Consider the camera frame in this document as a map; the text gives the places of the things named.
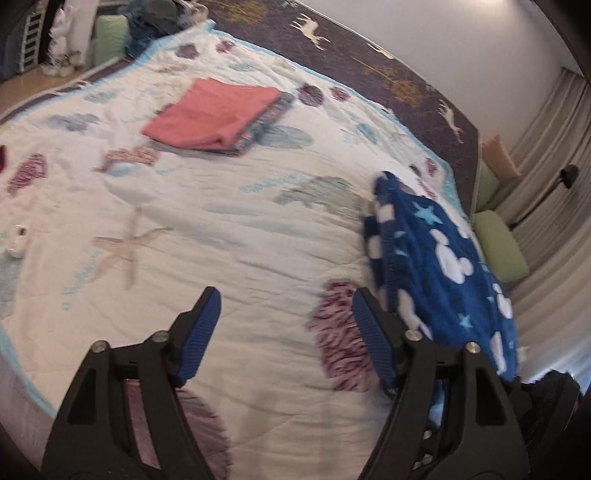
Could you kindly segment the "green pillow upper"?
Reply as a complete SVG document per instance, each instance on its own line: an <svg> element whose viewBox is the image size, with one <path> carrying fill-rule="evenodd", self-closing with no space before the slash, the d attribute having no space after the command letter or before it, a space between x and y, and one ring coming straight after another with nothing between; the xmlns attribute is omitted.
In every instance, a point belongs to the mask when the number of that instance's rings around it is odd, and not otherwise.
<svg viewBox="0 0 591 480"><path fill-rule="evenodd" d="M519 282L529 275L530 269L512 232L494 211L476 213L473 230L488 267L502 283Z"/></svg>

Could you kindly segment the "folded pink cloth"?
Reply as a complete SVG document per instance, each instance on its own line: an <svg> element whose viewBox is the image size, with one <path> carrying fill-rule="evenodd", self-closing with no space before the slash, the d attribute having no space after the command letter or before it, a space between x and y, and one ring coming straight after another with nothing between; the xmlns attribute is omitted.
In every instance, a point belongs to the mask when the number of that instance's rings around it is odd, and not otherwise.
<svg viewBox="0 0 591 480"><path fill-rule="evenodd" d="M274 87L197 79L176 103L143 126L141 134L179 149L224 150L281 96Z"/></svg>

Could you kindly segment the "pile of dark clothes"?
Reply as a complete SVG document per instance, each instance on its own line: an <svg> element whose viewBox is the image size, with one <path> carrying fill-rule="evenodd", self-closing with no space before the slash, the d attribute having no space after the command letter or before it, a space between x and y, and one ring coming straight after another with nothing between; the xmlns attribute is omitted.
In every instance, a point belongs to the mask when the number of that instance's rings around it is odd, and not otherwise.
<svg viewBox="0 0 591 480"><path fill-rule="evenodd" d="M155 40L208 19L208 8L198 1L133 0L118 13L127 20L125 52L130 58L139 57Z"/></svg>

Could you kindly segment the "green pillow lower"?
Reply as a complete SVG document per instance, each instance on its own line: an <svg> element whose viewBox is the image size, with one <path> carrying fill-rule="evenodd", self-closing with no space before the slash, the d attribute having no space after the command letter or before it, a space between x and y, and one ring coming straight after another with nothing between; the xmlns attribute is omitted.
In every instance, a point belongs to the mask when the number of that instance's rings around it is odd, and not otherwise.
<svg viewBox="0 0 591 480"><path fill-rule="evenodd" d="M486 163L480 162L476 193L476 212L485 209L487 204L493 199L499 186L500 181L494 172Z"/></svg>

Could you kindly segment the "folded patterned cloth underneath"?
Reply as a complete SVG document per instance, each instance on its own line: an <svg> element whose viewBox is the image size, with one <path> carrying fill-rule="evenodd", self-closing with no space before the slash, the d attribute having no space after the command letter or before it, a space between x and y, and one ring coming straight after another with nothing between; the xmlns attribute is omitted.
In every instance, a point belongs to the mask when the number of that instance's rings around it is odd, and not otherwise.
<svg viewBox="0 0 591 480"><path fill-rule="evenodd" d="M252 120L248 125L245 125L245 127L243 127L226 146L222 145L220 141L216 141L204 145L182 146L179 148L175 146L175 149L202 151L226 156L241 156L252 147L252 144L255 143L256 140L270 128L270 126L273 126L277 120L280 120L280 118L290 110L290 107L294 104L294 100L296 100L296 98L293 94L287 92L281 93L279 100L267 107L259 117L256 117L256 119Z"/></svg>

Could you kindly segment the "green pillow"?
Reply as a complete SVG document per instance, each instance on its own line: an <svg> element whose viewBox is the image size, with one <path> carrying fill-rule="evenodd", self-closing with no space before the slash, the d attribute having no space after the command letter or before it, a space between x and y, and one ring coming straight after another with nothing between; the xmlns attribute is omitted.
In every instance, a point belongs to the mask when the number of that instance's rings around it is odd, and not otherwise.
<svg viewBox="0 0 591 480"><path fill-rule="evenodd" d="M519 282L529 275L530 269L512 232L494 211L476 213L473 230L488 267L502 283Z"/></svg>
<svg viewBox="0 0 591 480"><path fill-rule="evenodd" d="M494 172L486 163L480 162L476 193L476 212L485 209L487 204L493 199L499 186L500 181Z"/></svg>

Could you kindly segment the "small white device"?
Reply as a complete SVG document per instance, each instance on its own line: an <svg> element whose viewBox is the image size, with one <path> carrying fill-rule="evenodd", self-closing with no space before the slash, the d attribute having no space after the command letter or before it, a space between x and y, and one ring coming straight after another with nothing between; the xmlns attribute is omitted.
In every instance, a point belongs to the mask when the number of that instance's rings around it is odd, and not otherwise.
<svg viewBox="0 0 591 480"><path fill-rule="evenodd" d="M27 250L29 237L29 227L22 224L15 225L8 236L6 253L14 259L22 259Z"/></svg>

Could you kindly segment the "dark deer print mattress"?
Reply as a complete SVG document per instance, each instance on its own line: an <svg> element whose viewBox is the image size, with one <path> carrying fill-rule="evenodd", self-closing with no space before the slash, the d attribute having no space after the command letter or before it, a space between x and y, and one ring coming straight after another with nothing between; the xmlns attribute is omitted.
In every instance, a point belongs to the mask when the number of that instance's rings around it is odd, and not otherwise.
<svg viewBox="0 0 591 480"><path fill-rule="evenodd" d="M415 166L430 195L460 213L473 209L478 134L440 92L388 51L296 1L211 1L214 33L222 50L243 43L269 54L280 68L307 69L331 84L329 92L298 86L305 104L344 103L358 97L374 105L426 148Z"/></svg>

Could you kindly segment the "blue fleece star garment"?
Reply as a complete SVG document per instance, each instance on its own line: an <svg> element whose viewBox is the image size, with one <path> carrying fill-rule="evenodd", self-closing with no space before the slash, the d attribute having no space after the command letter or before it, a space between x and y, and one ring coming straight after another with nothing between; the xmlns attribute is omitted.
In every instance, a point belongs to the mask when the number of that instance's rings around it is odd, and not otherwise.
<svg viewBox="0 0 591 480"><path fill-rule="evenodd" d="M439 345L480 345L496 373L518 373L513 305L469 228L431 198L384 172L363 240L380 299L412 330Z"/></svg>

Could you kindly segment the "black tripod stand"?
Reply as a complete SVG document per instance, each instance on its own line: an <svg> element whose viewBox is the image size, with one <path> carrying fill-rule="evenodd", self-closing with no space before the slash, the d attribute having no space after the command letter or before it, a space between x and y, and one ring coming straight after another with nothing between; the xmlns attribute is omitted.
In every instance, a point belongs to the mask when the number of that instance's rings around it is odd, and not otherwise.
<svg viewBox="0 0 591 480"><path fill-rule="evenodd" d="M558 177L553 181L552 185L547 189L543 196L523 216L512 222L509 225L509 229L514 231L517 227L523 224L560 186L570 190L575 184L579 172L579 167L575 164L569 164L561 169Z"/></svg>

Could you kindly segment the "beige curtain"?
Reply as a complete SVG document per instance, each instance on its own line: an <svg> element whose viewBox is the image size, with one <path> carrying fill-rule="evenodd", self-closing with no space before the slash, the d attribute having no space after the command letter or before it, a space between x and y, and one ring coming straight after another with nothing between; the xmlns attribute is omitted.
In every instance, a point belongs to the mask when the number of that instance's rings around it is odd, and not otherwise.
<svg viewBox="0 0 591 480"><path fill-rule="evenodd" d="M495 199L507 223L543 196L561 169L579 167L570 190L560 186L513 235L529 275L513 284L521 374L537 379L548 370L590 383L590 85L562 71L552 93L512 150L521 172Z"/></svg>

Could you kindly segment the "white seashell print quilt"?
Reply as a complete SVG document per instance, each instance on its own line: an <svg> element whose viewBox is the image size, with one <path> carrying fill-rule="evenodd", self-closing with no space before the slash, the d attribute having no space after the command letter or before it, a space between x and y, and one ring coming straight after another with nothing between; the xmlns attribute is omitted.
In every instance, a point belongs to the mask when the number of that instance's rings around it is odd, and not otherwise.
<svg viewBox="0 0 591 480"><path fill-rule="evenodd" d="M274 87L293 106L238 157L159 146L143 126L199 78ZM298 94L308 87L315 100ZM387 415L325 376L312 312L366 284L362 218L390 171L468 224L443 157L379 105L263 48L195 27L1 128L1 420L39 464L90 345L142 341L202 290L222 311L187 390L232 479L354 479Z"/></svg>

